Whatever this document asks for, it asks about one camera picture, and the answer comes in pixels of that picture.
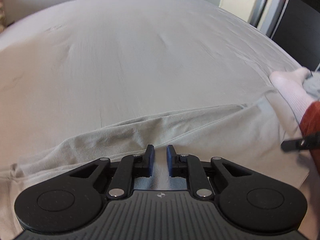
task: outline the circular button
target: circular button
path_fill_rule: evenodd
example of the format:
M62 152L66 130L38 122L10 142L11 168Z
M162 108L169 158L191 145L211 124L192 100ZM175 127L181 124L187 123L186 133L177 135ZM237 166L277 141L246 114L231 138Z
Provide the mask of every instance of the circular button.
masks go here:
M211 196L212 191L206 188L201 188L201 189L198 189L196 193L199 197L209 197Z
M52 190L41 194L38 205L46 211L56 212L67 209L75 201L74 195L65 190Z
M256 188L247 194L249 203L261 209L275 209L284 202L283 195L270 188Z
M124 190L121 188L113 188L109 190L109 195L112 197L120 197L124 194Z

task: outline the black clip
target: black clip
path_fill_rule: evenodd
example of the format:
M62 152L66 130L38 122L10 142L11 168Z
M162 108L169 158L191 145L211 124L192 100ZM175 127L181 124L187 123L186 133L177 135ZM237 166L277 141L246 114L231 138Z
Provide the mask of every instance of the black clip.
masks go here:
M90 223L111 200L132 194L134 178L152 175L154 154L148 145L144 155L127 155L113 163L100 158L27 188L14 204L20 225L52 234Z
M320 149L320 132L296 140L283 141L281 149L284 152Z
M214 201L235 225L249 231L274 233L298 229L307 210L303 194L294 187L221 157L202 162L167 147L171 177L187 180L193 198Z

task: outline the wrinkled sheet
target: wrinkled sheet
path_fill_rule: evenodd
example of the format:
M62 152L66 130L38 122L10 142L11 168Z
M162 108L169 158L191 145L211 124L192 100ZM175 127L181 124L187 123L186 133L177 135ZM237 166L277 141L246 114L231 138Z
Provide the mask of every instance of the wrinkled sheet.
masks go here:
M26 187L147 144L154 175L136 188L185 187L168 177L167 144L300 187L312 162L280 150L300 130L268 79L298 67L202 0L76 0L15 23L0 34L0 238L20 232L13 204Z

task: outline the fitted sheet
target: fitted sheet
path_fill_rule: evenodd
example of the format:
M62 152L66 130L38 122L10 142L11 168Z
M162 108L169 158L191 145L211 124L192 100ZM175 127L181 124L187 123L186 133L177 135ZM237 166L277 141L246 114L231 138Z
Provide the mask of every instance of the fitted sheet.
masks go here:
M110 152L86 153L87 144L75 144L71 153L55 151L61 142L73 141L79 134L97 142L94 130L140 116L149 120L160 113L188 113L185 109L201 109L194 119L179 117L179 129L188 132L205 109L218 107L229 116L224 107L237 106L239 120L229 122L224 132L236 130L240 135L240 125L251 136L246 143L241 136L230 136L232 145L240 146L236 153L235 148L224 148L228 144L204 143L207 148L200 151L195 147L197 136L180 142L179 149L202 160L219 149L219 155L231 161L295 187L302 185L308 200L314 198L310 190L318 177L308 177L303 184L309 169L314 170L308 152L280 150L281 141L300 136L300 130L268 79L274 70L299 67L255 28L202 0L76 0L15 23L0 34L0 189L4 192L0 220L5 225L0 238L10 239L19 232L12 209L18 193L56 171L102 155L117 160L152 143L159 146L157 174L165 174L163 149L157 142L175 126L167 122L157 136L139 140L146 127L134 128L136 122L128 121L135 147L108 148ZM245 110L252 107L257 115L246 116ZM208 142L213 135L202 136ZM174 138L169 135L163 143ZM54 158L47 159L51 152ZM137 187L172 185L183 187L170 184L163 175L152 183L141 180ZM300 227L311 239L317 234L315 202L309 201Z

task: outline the white bedsheet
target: white bedsheet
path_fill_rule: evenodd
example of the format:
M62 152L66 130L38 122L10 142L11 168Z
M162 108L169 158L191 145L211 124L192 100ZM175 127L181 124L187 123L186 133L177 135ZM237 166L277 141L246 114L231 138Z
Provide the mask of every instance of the white bedsheet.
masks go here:
M76 0L46 9L0 34L2 174L19 157L78 134L167 111L252 104L268 91L279 134L299 136L268 79L273 70L298 67L256 29L202 0ZM283 171L275 177L299 187L305 162L277 151ZM305 184L306 195L312 187ZM2 221L14 217L3 208L10 201L0 203ZM311 239L314 210L300 228ZM2 240L12 236L9 227L0 229Z

